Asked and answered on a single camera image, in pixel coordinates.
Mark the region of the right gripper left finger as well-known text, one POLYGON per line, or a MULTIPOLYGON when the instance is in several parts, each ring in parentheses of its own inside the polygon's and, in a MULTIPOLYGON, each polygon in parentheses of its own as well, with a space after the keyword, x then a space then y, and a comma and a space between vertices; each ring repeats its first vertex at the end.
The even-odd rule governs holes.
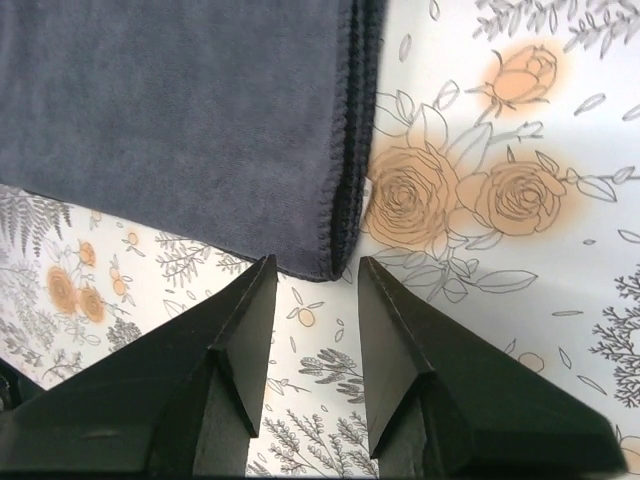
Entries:
POLYGON ((217 294, 45 390, 1 368, 5 475, 241 475, 260 425, 277 268, 217 294))

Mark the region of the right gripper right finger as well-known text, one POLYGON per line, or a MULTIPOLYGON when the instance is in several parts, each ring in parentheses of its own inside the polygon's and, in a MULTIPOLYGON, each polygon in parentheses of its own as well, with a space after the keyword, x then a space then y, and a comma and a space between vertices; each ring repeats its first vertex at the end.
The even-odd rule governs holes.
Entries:
POLYGON ((383 475, 623 475, 609 421, 364 257, 369 451, 383 475))

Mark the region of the grey cloth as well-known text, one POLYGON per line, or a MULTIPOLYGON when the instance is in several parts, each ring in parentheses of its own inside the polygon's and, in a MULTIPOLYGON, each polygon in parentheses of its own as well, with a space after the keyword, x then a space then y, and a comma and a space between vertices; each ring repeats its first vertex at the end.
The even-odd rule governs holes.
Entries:
POLYGON ((383 1, 5 1, 1 181, 310 281, 359 234, 383 1))

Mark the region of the floral table mat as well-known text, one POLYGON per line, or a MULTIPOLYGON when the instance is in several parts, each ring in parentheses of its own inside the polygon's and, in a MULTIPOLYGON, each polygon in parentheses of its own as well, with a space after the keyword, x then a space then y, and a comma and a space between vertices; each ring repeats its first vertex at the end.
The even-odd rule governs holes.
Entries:
MULTIPOLYGON (((245 472, 375 477, 359 260, 609 421, 639 475, 639 5, 383 1, 359 234, 340 278, 279 270, 245 472)), ((54 387, 246 259, 1 181, 1 353, 54 387)))

